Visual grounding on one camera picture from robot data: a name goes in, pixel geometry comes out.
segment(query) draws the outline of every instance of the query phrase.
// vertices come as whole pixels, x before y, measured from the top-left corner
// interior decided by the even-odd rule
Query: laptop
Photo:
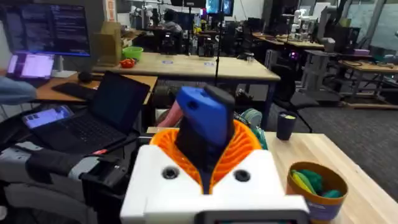
[[[132,130],[150,86],[106,72],[82,113],[32,129],[52,149],[90,154],[125,140]]]
[[[51,78],[54,55],[48,54],[13,54],[7,69],[7,77],[23,81],[38,88]]]

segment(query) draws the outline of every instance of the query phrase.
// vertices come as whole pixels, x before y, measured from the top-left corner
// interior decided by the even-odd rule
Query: monitor screen
[[[8,64],[7,75],[17,78],[50,78],[54,55],[14,54]]]
[[[90,56],[83,6],[1,4],[10,49],[21,53]]]
[[[207,0],[206,9],[207,13],[218,13],[218,7],[221,0]],[[234,0],[224,0],[224,15],[232,16],[234,11]]]
[[[150,86],[106,72],[90,104],[93,115],[128,133],[134,124]]]

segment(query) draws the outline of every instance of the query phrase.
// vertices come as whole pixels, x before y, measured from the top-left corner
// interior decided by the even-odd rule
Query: black cable
[[[224,7],[221,7],[224,5],[224,1],[220,2],[220,5],[218,6],[218,12],[220,15],[220,33],[219,37],[220,39],[218,40],[218,49],[217,49],[217,60],[216,60],[216,77],[214,79],[214,86],[217,86],[218,82],[218,66],[220,64],[220,53],[221,53],[221,40],[223,39],[223,21],[224,21]]]

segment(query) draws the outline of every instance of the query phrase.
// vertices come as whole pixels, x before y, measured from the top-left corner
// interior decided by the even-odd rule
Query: keyboard
[[[126,138],[123,133],[100,123],[88,114],[60,121],[60,124],[90,147],[106,147]]]
[[[80,98],[82,100],[92,100],[96,91],[76,83],[63,83],[54,86],[52,89],[66,95]]]

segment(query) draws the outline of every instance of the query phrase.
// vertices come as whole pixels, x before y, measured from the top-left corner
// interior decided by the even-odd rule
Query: office chair
[[[309,107],[319,106],[318,102],[309,98],[303,93],[296,92],[295,76],[292,69],[284,65],[273,65],[272,72],[280,76],[280,81],[276,85],[274,93],[274,103],[287,110],[297,114],[312,133],[311,126],[301,116],[299,110]]]

